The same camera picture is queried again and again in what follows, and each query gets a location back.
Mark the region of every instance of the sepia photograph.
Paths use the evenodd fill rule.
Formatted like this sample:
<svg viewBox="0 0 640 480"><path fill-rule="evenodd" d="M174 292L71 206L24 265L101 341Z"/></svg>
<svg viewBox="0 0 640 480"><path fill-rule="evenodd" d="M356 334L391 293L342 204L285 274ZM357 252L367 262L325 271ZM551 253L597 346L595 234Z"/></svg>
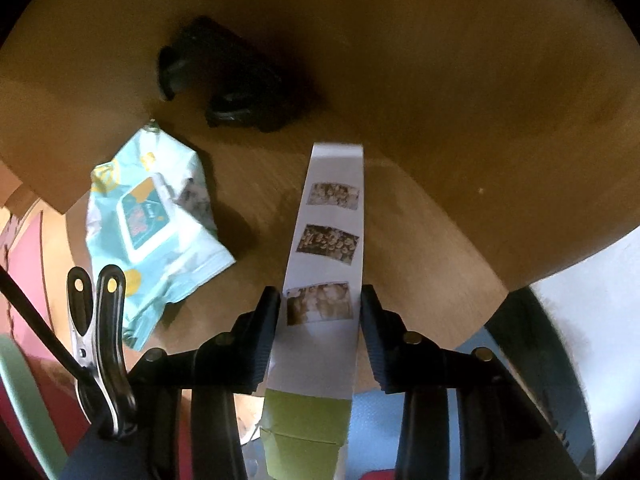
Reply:
<svg viewBox="0 0 640 480"><path fill-rule="evenodd" d="M307 205L337 205L356 211L360 191L357 187L335 182L317 182L311 187Z"/></svg>
<svg viewBox="0 0 640 480"><path fill-rule="evenodd" d="M296 249L299 253L318 254L351 265L358 237L335 227L308 224Z"/></svg>
<svg viewBox="0 0 640 480"><path fill-rule="evenodd" d="M287 325L353 319L348 283L321 283L287 291Z"/></svg>

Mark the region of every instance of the light blue plastic package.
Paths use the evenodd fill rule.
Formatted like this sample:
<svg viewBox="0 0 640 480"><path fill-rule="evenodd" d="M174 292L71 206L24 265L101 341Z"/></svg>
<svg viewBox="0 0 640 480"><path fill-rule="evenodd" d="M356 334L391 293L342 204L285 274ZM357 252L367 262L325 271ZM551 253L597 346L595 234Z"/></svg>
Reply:
<svg viewBox="0 0 640 480"><path fill-rule="evenodd" d="M122 338L140 350L164 306L235 260L217 240L198 155L155 122L91 174L86 244L94 281L107 264L127 279Z"/></svg>

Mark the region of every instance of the wooden table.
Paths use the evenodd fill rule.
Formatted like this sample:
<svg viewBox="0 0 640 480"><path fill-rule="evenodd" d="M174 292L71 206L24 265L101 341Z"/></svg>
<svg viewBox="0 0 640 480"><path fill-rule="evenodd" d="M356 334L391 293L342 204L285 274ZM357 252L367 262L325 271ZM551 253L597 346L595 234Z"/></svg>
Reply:
<svg viewBox="0 0 640 480"><path fill-rule="evenodd" d="M198 92L160 102L157 52L198 14L295 70L312 110L263 135L209 130ZM199 150L238 263L167 309L170 351L282 283L316 141L364 144L365 282L448 348L640 223L640 47L608 0L34 0L0 110L3 160L61 212L151 117Z"/></svg>

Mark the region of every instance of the yellow dot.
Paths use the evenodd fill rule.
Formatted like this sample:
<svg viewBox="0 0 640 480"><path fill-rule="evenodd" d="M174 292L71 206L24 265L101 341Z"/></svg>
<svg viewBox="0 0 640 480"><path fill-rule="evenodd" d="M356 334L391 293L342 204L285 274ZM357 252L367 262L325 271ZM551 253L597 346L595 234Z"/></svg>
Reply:
<svg viewBox="0 0 640 480"><path fill-rule="evenodd" d="M139 270L129 269L124 271L124 277L127 279L124 295L128 298L129 296L133 296L140 288L142 274L140 274Z"/></svg>

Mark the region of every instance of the black cable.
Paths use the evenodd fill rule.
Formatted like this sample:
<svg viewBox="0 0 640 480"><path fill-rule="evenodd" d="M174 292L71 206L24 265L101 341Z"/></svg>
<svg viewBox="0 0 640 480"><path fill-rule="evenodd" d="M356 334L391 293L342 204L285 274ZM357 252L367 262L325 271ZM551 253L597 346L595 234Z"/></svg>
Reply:
<svg viewBox="0 0 640 480"><path fill-rule="evenodd" d="M14 282L12 277L6 270L0 266L0 292L4 294L7 301L11 303L20 315L27 322L29 327L38 336L38 339L44 343L60 364L73 375L81 383L88 386L92 385L92 381L86 370L81 367L73 356L66 350L64 345L48 327L42 316L24 295L22 289Z"/></svg>

